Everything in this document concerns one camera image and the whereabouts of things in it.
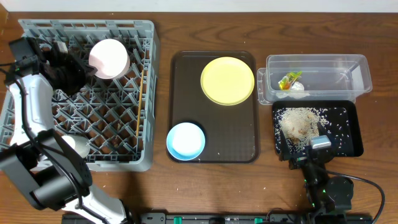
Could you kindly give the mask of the leftover rice pile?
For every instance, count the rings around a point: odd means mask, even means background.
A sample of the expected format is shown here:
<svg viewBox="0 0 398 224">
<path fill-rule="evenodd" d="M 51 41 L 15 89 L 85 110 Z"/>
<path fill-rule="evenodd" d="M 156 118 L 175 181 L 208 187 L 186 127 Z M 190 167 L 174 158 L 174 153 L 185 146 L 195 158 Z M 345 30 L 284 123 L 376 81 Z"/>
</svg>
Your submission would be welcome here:
<svg viewBox="0 0 398 224">
<path fill-rule="evenodd" d="M 299 151 L 310 144 L 311 138 L 319 136 L 317 123 L 320 118 L 306 108 L 293 108 L 282 115 L 280 130 L 291 152 Z"/>
</svg>

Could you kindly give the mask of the pink white bowl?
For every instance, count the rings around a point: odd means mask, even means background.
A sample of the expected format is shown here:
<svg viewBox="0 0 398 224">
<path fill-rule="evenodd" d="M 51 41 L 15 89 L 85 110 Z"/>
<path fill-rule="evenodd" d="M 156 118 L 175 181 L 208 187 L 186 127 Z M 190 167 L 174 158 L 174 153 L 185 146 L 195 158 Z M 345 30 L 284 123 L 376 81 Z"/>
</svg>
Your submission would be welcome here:
<svg viewBox="0 0 398 224">
<path fill-rule="evenodd" d="M 105 80 L 114 80 L 124 76 L 130 67 L 130 58 L 123 44 L 114 39 L 99 41 L 90 50 L 90 66 L 97 69 L 95 76 Z"/>
</svg>

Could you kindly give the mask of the white tissue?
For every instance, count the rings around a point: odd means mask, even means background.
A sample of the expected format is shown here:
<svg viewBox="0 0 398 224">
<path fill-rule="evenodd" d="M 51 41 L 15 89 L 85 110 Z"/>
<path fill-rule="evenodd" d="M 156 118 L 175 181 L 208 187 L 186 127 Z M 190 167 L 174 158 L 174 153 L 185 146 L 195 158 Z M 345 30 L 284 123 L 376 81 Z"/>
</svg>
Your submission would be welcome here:
<svg viewBox="0 0 398 224">
<path fill-rule="evenodd" d="M 305 87 L 300 82 L 294 82 L 293 85 L 289 89 L 290 91 L 304 91 Z"/>
</svg>

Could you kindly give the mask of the wooden chopstick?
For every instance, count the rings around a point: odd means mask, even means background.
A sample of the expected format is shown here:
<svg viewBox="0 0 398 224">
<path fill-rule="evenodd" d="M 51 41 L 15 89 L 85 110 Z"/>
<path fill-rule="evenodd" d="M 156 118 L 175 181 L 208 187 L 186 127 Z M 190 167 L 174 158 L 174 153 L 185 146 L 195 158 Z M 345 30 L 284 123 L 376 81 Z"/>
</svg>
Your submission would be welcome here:
<svg viewBox="0 0 398 224">
<path fill-rule="evenodd" d="M 143 93 L 143 85 L 144 85 L 144 69 L 141 72 L 141 82 L 140 82 L 140 92 L 139 92 L 139 104 L 137 110 L 137 125 L 136 125 L 136 137 L 139 137 L 139 128 L 141 122 L 141 106 L 142 106 L 142 93 Z"/>
</svg>

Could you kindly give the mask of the green orange snack wrapper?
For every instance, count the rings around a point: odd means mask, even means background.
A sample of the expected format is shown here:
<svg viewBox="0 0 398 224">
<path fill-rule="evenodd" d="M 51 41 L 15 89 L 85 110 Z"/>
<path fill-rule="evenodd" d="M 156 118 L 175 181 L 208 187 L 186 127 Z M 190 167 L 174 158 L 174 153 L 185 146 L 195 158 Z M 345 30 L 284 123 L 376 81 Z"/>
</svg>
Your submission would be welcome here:
<svg viewBox="0 0 398 224">
<path fill-rule="evenodd" d="M 302 71 L 289 72 L 279 82 L 280 90 L 289 90 L 292 88 L 294 83 L 301 77 Z"/>
</svg>

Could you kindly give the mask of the white cup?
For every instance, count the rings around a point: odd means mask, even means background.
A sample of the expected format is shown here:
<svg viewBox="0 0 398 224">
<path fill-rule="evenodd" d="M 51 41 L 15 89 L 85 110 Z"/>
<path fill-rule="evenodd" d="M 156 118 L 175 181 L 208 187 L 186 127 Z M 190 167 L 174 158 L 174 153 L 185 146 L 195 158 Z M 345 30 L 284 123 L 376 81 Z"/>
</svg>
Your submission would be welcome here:
<svg viewBox="0 0 398 224">
<path fill-rule="evenodd" d="M 85 158 L 90 153 L 89 140 L 83 136 L 64 135 L 62 139 L 69 144 L 82 158 Z"/>
</svg>

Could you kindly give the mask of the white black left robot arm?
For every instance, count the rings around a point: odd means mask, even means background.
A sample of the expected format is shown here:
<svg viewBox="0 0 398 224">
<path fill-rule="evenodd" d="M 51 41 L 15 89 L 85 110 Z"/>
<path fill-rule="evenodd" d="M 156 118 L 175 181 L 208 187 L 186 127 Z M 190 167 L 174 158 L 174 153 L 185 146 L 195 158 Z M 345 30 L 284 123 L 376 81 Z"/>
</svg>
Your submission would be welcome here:
<svg viewBox="0 0 398 224">
<path fill-rule="evenodd" d="M 15 62 L 5 72 L 14 99 L 14 134 L 1 170 L 36 209 L 64 210 L 93 223 L 133 223 L 130 211 L 93 184 L 83 158 L 55 130 L 54 90 L 71 95 L 96 69 L 57 45 L 34 39 L 10 43 Z"/>
</svg>

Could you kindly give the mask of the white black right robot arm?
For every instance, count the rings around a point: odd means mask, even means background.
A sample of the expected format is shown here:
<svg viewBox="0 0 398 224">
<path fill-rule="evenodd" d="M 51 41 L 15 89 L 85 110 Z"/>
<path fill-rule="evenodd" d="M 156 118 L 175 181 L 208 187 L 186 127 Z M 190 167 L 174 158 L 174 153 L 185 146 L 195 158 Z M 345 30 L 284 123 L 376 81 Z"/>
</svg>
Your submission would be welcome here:
<svg viewBox="0 0 398 224">
<path fill-rule="evenodd" d="M 305 216 L 306 223 L 348 223 L 346 211 L 352 208 L 354 184 L 347 177 L 328 175 L 325 164 L 337 156 L 337 145 L 320 123 L 317 128 L 319 135 L 295 151 L 289 149 L 281 131 L 279 159 L 288 161 L 289 169 L 303 173 L 307 197 L 313 206 L 313 211 Z"/>
</svg>

